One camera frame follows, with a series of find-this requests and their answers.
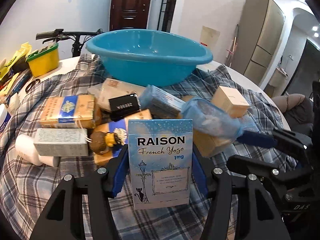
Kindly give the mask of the white plastic bottle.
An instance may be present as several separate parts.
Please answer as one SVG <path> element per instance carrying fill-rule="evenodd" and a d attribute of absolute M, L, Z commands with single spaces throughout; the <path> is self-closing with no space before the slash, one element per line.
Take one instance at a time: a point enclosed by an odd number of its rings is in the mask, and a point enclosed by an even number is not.
<path fill-rule="evenodd" d="M 34 146 L 34 139 L 24 134 L 20 134 L 15 141 L 15 149 L 17 155 L 23 160 L 36 165 L 48 165 L 50 167 L 58 167 L 60 158 L 39 155 Z"/>

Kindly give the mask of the orange cream small box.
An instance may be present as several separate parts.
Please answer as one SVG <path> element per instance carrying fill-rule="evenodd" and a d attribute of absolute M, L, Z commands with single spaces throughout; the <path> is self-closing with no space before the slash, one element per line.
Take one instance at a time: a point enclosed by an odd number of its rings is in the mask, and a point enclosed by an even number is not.
<path fill-rule="evenodd" d="M 213 137 L 196 129 L 193 130 L 193 142 L 201 155 L 206 158 L 211 158 L 221 153 L 233 143 L 231 139 Z"/>

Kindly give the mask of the Raison blue cigarette pack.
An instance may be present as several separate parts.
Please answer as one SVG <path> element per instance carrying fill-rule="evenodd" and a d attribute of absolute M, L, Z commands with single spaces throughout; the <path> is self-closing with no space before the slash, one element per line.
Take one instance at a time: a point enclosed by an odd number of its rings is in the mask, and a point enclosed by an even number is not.
<path fill-rule="evenodd" d="M 192 120 L 130 120 L 128 148 L 132 198 L 136 210 L 189 203 Z"/>

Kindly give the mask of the cream square box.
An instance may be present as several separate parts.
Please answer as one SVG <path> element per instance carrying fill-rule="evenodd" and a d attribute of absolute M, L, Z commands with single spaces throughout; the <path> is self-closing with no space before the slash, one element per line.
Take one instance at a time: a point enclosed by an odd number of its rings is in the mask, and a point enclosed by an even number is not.
<path fill-rule="evenodd" d="M 249 109 L 249 103 L 236 88 L 219 86 L 211 101 L 231 118 L 242 118 Z"/>

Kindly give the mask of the dark brown entrance door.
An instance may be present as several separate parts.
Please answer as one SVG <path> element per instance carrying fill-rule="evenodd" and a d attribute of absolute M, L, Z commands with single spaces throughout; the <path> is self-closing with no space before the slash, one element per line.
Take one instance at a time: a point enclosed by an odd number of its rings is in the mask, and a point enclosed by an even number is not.
<path fill-rule="evenodd" d="M 151 0 L 111 0 L 110 31 L 145 29 Z"/>

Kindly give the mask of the yellow plastic bag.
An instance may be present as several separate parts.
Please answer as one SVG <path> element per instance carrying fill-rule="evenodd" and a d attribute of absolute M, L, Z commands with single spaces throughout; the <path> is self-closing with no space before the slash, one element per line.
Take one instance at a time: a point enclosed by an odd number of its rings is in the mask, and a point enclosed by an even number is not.
<path fill-rule="evenodd" d="M 29 68 L 27 57 L 31 53 L 32 46 L 25 42 L 19 50 L 15 51 L 13 57 L 1 67 L 1 82 L 7 82 L 13 75 Z"/>

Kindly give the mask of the bicycle handlebar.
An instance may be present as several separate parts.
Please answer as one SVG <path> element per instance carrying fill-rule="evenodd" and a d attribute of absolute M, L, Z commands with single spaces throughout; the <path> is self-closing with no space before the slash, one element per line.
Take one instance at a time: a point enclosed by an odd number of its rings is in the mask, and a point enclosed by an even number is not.
<path fill-rule="evenodd" d="M 54 31 L 42 32 L 36 34 L 36 40 L 42 40 L 42 43 L 49 41 L 59 42 L 72 40 L 72 57 L 78 57 L 81 54 L 84 44 L 92 37 L 102 34 L 103 30 L 92 31 L 64 31 L 64 29 L 55 29 Z"/>

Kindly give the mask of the yellow green container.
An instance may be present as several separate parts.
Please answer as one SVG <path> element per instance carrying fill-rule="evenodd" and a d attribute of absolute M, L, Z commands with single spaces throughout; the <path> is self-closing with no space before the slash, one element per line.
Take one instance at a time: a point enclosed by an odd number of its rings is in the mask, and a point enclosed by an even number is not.
<path fill-rule="evenodd" d="M 50 43 L 41 50 L 33 51 L 27 57 L 30 71 L 33 77 L 39 77 L 55 70 L 59 66 L 59 44 Z"/>

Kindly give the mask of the grey white medicine box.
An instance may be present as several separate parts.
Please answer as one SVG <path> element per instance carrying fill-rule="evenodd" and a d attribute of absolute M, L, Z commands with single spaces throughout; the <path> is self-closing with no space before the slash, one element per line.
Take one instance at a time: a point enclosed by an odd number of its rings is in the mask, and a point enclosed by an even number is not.
<path fill-rule="evenodd" d="M 39 128 L 34 146 L 41 156 L 86 157 L 88 156 L 87 129 Z"/>

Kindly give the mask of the white blue cream jar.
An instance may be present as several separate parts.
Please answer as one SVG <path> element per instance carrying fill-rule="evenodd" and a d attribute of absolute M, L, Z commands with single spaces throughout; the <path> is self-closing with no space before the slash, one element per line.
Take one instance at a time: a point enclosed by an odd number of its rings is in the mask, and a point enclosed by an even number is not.
<path fill-rule="evenodd" d="M 5 104 L 0 105 L 0 133 L 2 133 L 11 118 Z"/>

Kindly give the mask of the brown figurine keychain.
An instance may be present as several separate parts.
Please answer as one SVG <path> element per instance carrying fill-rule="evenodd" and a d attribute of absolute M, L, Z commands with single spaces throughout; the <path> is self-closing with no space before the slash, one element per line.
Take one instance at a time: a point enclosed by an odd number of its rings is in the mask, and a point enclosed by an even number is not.
<path fill-rule="evenodd" d="M 89 148 L 96 154 L 112 150 L 114 146 L 124 145 L 126 133 L 122 132 L 93 132 L 89 137 Z"/>

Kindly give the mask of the black scissors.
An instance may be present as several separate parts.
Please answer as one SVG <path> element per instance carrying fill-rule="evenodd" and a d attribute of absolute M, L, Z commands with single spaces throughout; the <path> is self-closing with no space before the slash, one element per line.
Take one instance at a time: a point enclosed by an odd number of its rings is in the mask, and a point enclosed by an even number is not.
<path fill-rule="evenodd" d="M 31 90 L 31 88 L 34 87 L 36 84 L 38 84 L 38 83 L 40 83 L 40 82 L 41 82 L 40 79 L 35 79 L 35 80 L 31 81 L 31 82 L 27 85 L 27 87 L 25 88 L 25 92 L 28 94 L 29 91 Z"/>

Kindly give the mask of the plaid blue shirt cloth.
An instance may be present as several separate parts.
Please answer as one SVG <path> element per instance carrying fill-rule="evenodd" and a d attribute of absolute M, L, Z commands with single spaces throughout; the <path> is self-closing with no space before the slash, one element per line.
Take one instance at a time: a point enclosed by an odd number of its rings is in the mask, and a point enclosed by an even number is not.
<path fill-rule="evenodd" d="M 49 98 L 85 94 L 89 87 L 102 83 L 106 77 L 107 71 L 99 57 L 81 55 L 72 71 L 32 88 L 1 134 L 1 211 L 21 239 L 29 239 L 63 176 L 82 177 L 95 171 L 96 166 L 90 156 L 62 158 L 58 167 L 33 165 L 16 154 L 16 138 L 22 134 L 35 135 Z M 247 83 L 236 82 L 225 66 L 211 71 L 196 69 L 184 81 L 165 90 L 177 98 L 192 95 L 211 100 L 219 86 L 236 88 L 243 95 L 250 105 L 247 113 L 261 133 L 284 128 L 280 111 L 262 94 L 249 89 Z M 199 239 L 210 202 L 192 185 L 187 205 L 136 211 L 131 181 L 127 179 L 110 206 L 122 239 Z"/>

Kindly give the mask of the floral beige tumbler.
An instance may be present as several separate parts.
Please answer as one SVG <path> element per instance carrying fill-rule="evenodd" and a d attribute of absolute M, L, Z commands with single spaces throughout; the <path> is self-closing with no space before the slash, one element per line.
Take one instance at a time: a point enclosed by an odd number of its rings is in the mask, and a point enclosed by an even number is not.
<path fill-rule="evenodd" d="M 213 50 L 217 44 L 219 37 L 219 31 L 203 26 L 200 34 L 200 44 L 208 47 L 210 50 Z"/>

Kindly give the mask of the black Zeesea box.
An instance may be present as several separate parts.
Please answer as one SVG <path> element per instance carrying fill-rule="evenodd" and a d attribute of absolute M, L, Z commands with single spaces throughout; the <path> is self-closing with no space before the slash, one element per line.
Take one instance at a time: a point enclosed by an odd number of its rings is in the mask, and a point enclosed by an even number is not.
<path fill-rule="evenodd" d="M 110 119 L 112 121 L 121 120 L 128 115 L 140 111 L 138 95 L 135 93 L 111 98 L 109 104 L 111 110 Z"/>

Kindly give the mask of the beige refrigerator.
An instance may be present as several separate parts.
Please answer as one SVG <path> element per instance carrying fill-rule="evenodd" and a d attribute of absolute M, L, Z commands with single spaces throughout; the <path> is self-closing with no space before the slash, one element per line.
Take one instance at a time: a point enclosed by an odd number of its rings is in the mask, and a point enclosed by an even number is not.
<path fill-rule="evenodd" d="M 285 15 L 274 0 L 246 0 L 231 68 L 259 85 L 274 56 Z"/>

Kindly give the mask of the blue plastic basin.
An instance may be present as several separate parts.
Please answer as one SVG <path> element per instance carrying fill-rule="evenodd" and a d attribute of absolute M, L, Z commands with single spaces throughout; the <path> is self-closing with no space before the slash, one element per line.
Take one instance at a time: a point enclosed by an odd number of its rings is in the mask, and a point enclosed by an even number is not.
<path fill-rule="evenodd" d="M 139 86 L 171 86 L 185 80 L 198 65 L 210 63 L 212 52 L 191 39 L 148 29 L 99 34 L 86 49 L 100 56 L 113 78 Z"/>

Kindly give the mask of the gold blue cigarette carton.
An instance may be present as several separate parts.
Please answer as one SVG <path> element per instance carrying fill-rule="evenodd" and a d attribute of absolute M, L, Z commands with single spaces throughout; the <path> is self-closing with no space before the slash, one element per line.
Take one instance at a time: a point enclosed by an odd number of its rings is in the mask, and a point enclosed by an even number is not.
<path fill-rule="evenodd" d="M 94 129 L 101 124 L 102 115 L 93 95 L 51 97 L 40 116 L 43 128 Z"/>

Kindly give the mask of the beige cigarette carton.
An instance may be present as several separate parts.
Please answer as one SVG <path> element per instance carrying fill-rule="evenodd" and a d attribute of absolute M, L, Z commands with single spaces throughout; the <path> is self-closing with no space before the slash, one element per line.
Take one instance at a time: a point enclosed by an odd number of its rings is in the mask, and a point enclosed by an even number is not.
<path fill-rule="evenodd" d="M 127 94 L 137 94 L 140 96 L 145 87 L 107 78 L 103 83 L 91 86 L 87 89 L 87 93 L 96 98 L 97 105 L 108 112 L 111 111 L 109 100 Z"/>

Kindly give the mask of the black framed glass door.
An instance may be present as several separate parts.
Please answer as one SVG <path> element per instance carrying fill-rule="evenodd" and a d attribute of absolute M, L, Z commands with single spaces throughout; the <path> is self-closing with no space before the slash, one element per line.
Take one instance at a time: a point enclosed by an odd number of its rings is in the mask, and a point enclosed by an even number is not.
<path fill-rule="evenodd" d="M 169 33 L 177 0 L 161 0 L 157 30 Z"/>

